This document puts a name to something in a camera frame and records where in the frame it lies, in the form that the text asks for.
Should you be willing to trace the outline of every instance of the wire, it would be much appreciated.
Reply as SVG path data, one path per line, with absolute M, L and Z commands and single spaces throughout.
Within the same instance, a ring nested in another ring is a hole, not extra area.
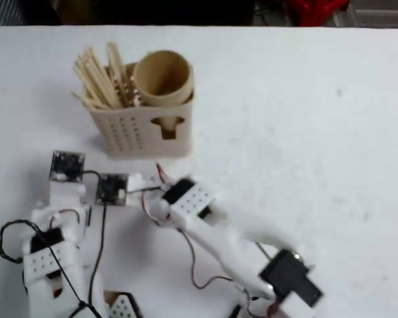
M 105 224 L 106 224 L 106 210 L 107 210 L 107 204 L 106 202 L 103 204 L 103 216 L 101 219 L 101 234 L 100 234 L 100 248 L 99 248 L 99 254 L 98 258 L 96 260 L 96 263 L 94 265 L 94 269 L 92 272 L 92 276 L 90 278 L 90 286 L 88 288 L 88 303 L 92 305 L 92 294 L 93 294 L 93 283 L 94 283 L 94 277 L 96 276 L 96 272 L 99 267 L 100 259 L 101 259 L 101 254 L 103 252 L 103 246 L 105 243 Z
M 95 170 L 84 170 L 83 172 L 81 172 L 81 174 L 83 174 L 83 175 L 84 174 L 94 174 L 94 175 L 96 175 L 99 178 L 99 180 L 101 180 L 100 173 L 95 171 Z
M 137 192 L 142 192 L 142 191 L 155 191 L 155 190 L 161 190 L 162 192 L 165 192 L 165 190 L 162 189 L 161 187 L 144 187 L 143 189 L 138 189 L 138 190 L 127 192 L 127 194 L 132 194 L 132 193 L 137 193 Z
M 191 270 L 190 270 L 190 278 L 191 278 L 191 280 L 192 280 L 192 283 L 193 283 L 193 286 L 194 286 L 194 287 L 196 287 L 196 288 L 199 289 L 199 290 L 203 290 L 203 289 L 207 288 L 214 280 L 226 280 L 226 281 L 228 281 L 228 282 L 232 282 L 232 281 L 233 281 L 231 278 L 228 278 L 228 277 L 224 277 L 224 276 L 214 276 L 214 277 L 211 277 L 204 285 L 199 286 L 199 285 L 196 283 L 196 281 L 194 280 L 194 268 L 195 268 L 195 266 L 196 266 L 196 253 L 195 253 L 195 251 L 194 251 L 193 244 L 192 244 L 192 242 L 190 241 L 190 239 L 188 238 L 188 236 L 187 236 L 186 233 L 184 233 L 184 232 L 183 232 L 182 230 L 180 230 L 180 229 L 177 229 L 177 231 L 180 232 L 180 233 L 182 234 L 182 236 L 184 236 L 184 238 L 186 239 L 186 241 L 187 241 L 187 243 L 188 243 L 188 245 L 189 245 L 189 247 L 190 247 L 190 251 L 192 252 L 192 267 L 191 267 Z
M 251 294 L 247 291 L 247 290 L 245 290 L 245 293 L 246 293 L 246 298 L 247 298 L 247 303 L 246 303 L 246 311 L 247 311 L 247 314 L 249 315 L 249 316 L 251 316 L 252 318 L 267 318 L 267 316 L 258 316 L 258 315 L 254 315 L 252 312 L 251 312 L 251 300 L 252 300 L 252 297 L 251 297 Z
M 166 175 L 166 173 L 165 173 L 164 170 L 162 169 L 162 166 L 161 166 L 160 164 L 158 164 L 158 163 L 157 163 L 157 170 L 158 170 L 159 179 L 161 179 L 161 182 L 162 182 L 163 184 L 165 184 L 166 182 L 165 182 L 165 179 L 164 179 L 163 175 L 164 175 L 165 177 L 168 177 L 168 176 Z
M 75 212 L 75 213 L 77 214 L 77 222 L 78 222 L 78 224 L 80 224 L 80 214 L 79 214 L 78 211 L 75 210 L 75 209 L 63 209 L 63 210 L 60 210 L 60 211 L 58 212 L 58 214 L 63 214 L 63 213 L 67 213 L 67 212 Z M 49 228 L 49 229 L 52 228 L 52 225 L 53 225 L 53 221 L 54 221 L 54 220 L 55 220 L 55 217 L 52 216 L 52 218 L 51 218 L 51 220 L 50 220 L 50 223 L 49 223 L 49 225 L 48 225 L 48 228 Z
M 259 244 L 258 242 L 255 242 L 255 244 L 258 246 L 258 248 L 261 250 L 261 252 L 265 255 L 265 257 L 267 257 L 268 261 L 272 261 L 273 259 L 271 258 L 271 256 L 268 255 L 267 251 L 262 247 L 261 244 Z
M 145 203 L 145 194 L 146 192 L 144 191 L 143 194 L 141 195 L 141 209 L 146 213 L 146 215 L 148 217 L 150 217 L 152 219 L 152 221 L 160 226 L 160 222 L 161 220 L 159 220 L 158 218 L 154 217 L 153 215 L 151 215 L 151 213 L 149 212 L 149 210 L 146 208 L 146 203 Z
M 90 309 L 90 311 L 92 311 L 92 313 L 95 315 L 95 317 L 97 318 L 102 318 L 102 316 L 98 313 L 98 311 L 96 310 L 96 308 L 93 305 L 87 304 L 85 301 L 80 299 L 80 296 L 77 294 L 74 286 L 72 285 L 71 281 L 69 280 L 68 276 L 66 275 L 62 265 L 60 264 L 58 258 L 56 257 L 52 247 L 50 246 L 50 244 L 47 242 L 47 240 L 43 237 L 43 232 L 40 230 L 40 228 L 38 227 L 37 224 L 28 221 L 28 220 L 14 220 L 11 222 L 7 222 L 6 224 L 4 224 L 1 229 L 0 229 L 0 256 L 12 263 L 15 264 L 21 264 L 23 262 L 23 258 L 22 257 L 18 257 L 18 258 L 13 258 L 10 257 L 9 255 L 6 254 L 4 248 L 3 248 L 3 234 L 5 232 L 5 230 L 10 227 L 11 225 L 15 225 L 15 224 L 25 224 L 28 225 L 32 230 L 34 230 L 34 232 L 38 235 L 38 237 L 40 238 L 40 240 L 43 242 L 44 245 L 47 246 L 47 248 L 50 250 L 50 253 L 53 256 L 54 261 L 57 263 L 60 271 L 62 272 L 63 276 L 65 277 L 66 281 L 68 282 L 68 285 L 70 286 L 71 290 L 74 292 L 75 297 L 77 298 L 79 304 L 77 309 L 75 310 L 75 313 L 80 312 L 81 310 L 83 310 L 84 308 L 88 308 Z

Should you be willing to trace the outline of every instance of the white robotic arm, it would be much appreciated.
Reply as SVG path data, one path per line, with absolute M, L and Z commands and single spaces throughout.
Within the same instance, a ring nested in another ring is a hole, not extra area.
M 130 181 L 132 190 L 136 186 L 145 187 L 139 183 L 138 176 L 129 179 L 129 184 Z M 261 297 L 268 299 L 269 304 L 281 303 L 279 308 L 285 317 L 314 316 L 313 309 L 322 292 L 306 276 L 310 269 L 298 254 L 302 251 L 300 244 L 268 219 L 257 215 L 247 214 L 241 224 L 233 227 L 228 222 L 230 204 L 216 199 L 206 186 L 191 179 L 184 178 L 165 187 L 165 194 L 157 191 L 150 195 L 143 202 L 143 209 L 160 226 L 181 230 L 218 260 L 241 290 L 243 305 L 249 305 L 251 297 Z M 240 240 L 271 245 L 279 253 L 263 271 L 254 272 L 240 252 Z

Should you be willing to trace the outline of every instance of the white table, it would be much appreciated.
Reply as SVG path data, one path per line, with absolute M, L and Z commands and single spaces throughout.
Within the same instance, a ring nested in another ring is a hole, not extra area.
M 311 248 L 327 295 L 317 317 L 398 317 L 398 30 L 0 28 L 0 226 L 46 197 L 54 149 L 85 152 L 86 168 L 151 172 L 151 161 L 110 160 L 70 96 L 81 89 L 74 58 L 89 44 L 104 58 L 108 40 L 127 62 L 161 48 L 191 61 L 194 151 L 163 166 L 175 176 L 192 169 Z M 85 180 L 92 201 L 95 180 Z M 18 233 L 5 239 L 13 255 Z M 197 250 L 197 280 L 221 274 Z M 195 290 L 190 263 L 178 233 L 110 210 L 103 282 L 133 292 L 145 317 L 228 316 L 233 288 Z M 27 317 L 27 308 L 21 267 L 0 258 L 0 317 Z

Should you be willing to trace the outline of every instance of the white plastic bracket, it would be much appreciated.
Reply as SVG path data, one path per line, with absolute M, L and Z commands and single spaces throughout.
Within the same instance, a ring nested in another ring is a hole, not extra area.
M 78 249 L 73 242 L 64 240 L 51 247 L 63 269 L 80 264 Z M 48 248 L 24 256 L 26 285 L 57 270 L 59 270 L 59 266 Z
M 186 224 L 188 220 L 197 216 L 207 207 L 215 195 L 207 187 L 196 183 L 180 199 L 170 206 L 170 214 L 178 224 Z
M 115 303 L 109 308 L 109 318 L 137 318 L 128 296 L 118 296 Z

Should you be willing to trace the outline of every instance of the wooden cup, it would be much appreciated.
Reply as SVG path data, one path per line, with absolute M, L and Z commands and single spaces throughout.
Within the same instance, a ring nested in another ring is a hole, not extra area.
M 147 54 L 136 64 L 133 77 L 141 101 L 151 107 L 182 105 L 194 89 L 192 67 L 170 50 Z M 162 117 L 159 121 L 164 130 L 175 131 L 176 117 Z

